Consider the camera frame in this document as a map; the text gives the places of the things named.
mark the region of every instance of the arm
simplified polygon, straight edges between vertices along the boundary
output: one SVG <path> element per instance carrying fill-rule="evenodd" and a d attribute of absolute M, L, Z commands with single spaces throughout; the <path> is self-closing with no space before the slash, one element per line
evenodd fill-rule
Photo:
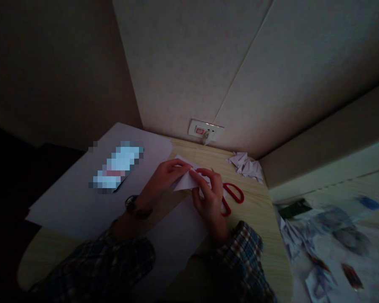
<path fill-rule="evenodd" d="M 152 209 L 163 192 L 190 168 L 179 159 L 161 163 L 137 197 L 136 208 Z M 32 292 L 48 301 L 128 300 L 129 290 L 155 262 L 151 243 L 135 239 L 142 222 L 125 212 L 99 238 L 78 246 Z"/>
<path fill-rule="evenodd" d="M 260 262 L 261 237 L 243 221 L 230 233 L 220 210 L 223 196 L 220 175 L 204 168 L 197 171 L 211 180 L 212 188 L 197 173 L 189 172 L 205 196 L 200 197 L 199 188 L 192 190 L 194 206 L 216 243 L 212 260 L 224 284 L 222 289 L 240 302 L 276 302 Z"/>

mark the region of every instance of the table surface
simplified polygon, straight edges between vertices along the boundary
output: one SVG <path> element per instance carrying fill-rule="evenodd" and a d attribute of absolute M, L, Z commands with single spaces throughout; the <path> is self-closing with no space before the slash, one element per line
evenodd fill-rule
<path fill-rule="evenodd" d="M 169 159 L 180 155 L 205 168 L 213 168 L 220 173 L 224 182 L 236 184 L 244 193 L 245 200 L 237 204 L 228 195 L 226 201 L 232 214 L 226 217 L 230 228 L 240 220 L 247 222 L 263 239 L 264 254 L 261 262 L 267 281 L 274 289 L 281 302 L 288 302 L 292 296 L 292 275 L 289 268 L 285 247 L 279 232 L 278 224 L 271 204 L 267 186 L 251 178 L 242 178 L 236 173 L 227 159 L 233 154 L 229 151 L 203 146 L 184 140 L 171 139 L 173 151 Z M 180 203 L 190 191 L 167 191 L 162 201 L 156 206 L 153 214 L 143 226 L 142 234 L 149 231 Z M 45 278 L 48 273 L 65 259 L 82 241 L 64 236 L 47 228 L 41 228 L 29 244 L 21 260 L 17 280 L 22 289 L 29 289 L 34 283 Z M 212 249 L 208 237 L 197 249 L 195 255 Z M 203 262 L 191 258 L 184 271 L 168 287 L 163 298 L 166 300 L 197 299 L 208 293 L 212 285 L 212 276 Z"/>

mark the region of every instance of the scissors handle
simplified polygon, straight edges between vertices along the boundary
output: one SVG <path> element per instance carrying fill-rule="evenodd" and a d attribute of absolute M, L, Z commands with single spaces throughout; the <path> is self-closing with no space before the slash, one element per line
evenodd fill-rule
<path fill-rule="evenodd" d="M 240 199 L 237 198 L 237 196 L 227 187 L 228 185 L 233 186 L 235 189 L 237 189 L 237 191 L 240 193 Z M 244 202 L 244 194 L 241 191 L 241 189 L 238 188 L 236 185 L 231 184 L 231 183 L 223 183 L 223 188 L 227 190 L 227 192 L 233 197 L 234 200 L 236 200 L 238 204 L 241 204 Z"/>
<path fill-rule="evenodd" d="M 240 193 L 240 199 L 237 198 L 237 196 L 228 188 L 228 185 L 233 186 L 235 189 L 237 189 Z M 244 194 L 241 191 L 240 188 L 238 188 L 236 185 L 231 184 L 231 183 L 223 183 L 223 188 L 227 190 L 227 192 L 233 197 L 233 199 L 236 200 L 238 204 L 241 204 L 244 202 Z M 222 203 L 224 208 L 226 208 L 226 212 L 222 214 L 222 216 L 227 217 L 232 213 L 232 210 L 230 209 L 229 205 L 227 204 L 226 200 L 224 197 L 222 197 Z"/>

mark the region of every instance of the plaid shirt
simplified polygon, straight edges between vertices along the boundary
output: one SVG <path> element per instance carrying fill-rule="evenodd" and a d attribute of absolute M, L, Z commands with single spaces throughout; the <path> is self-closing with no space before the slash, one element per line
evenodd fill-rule
<path fill-rule="evenodd" d="M 262 251 L 261 237 L 241 221 L 231 240 L 212 253 L 224 289 L 236 301 L 276 302 L 261 266 Z M 108 229 L 97 240 L 78 246 L 31 292 L 52 302 L 130 301 L 130 289 L 154 263 L 147 239 L 116 242 Z"/>

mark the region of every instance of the power socket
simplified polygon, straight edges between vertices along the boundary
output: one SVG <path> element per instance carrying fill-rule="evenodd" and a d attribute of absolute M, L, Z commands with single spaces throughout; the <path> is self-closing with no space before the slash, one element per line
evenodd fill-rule
<path fill-rule="evenodd" d="M 210 141 L 218 141 L 224 132 L 224 127 L 207 122 L 202 122 L 196 119 L 191 119 L 191 123 L 188 128 L 188 135 L 203 138 L 205 132 L 207 131 L 210 132 Z"/>

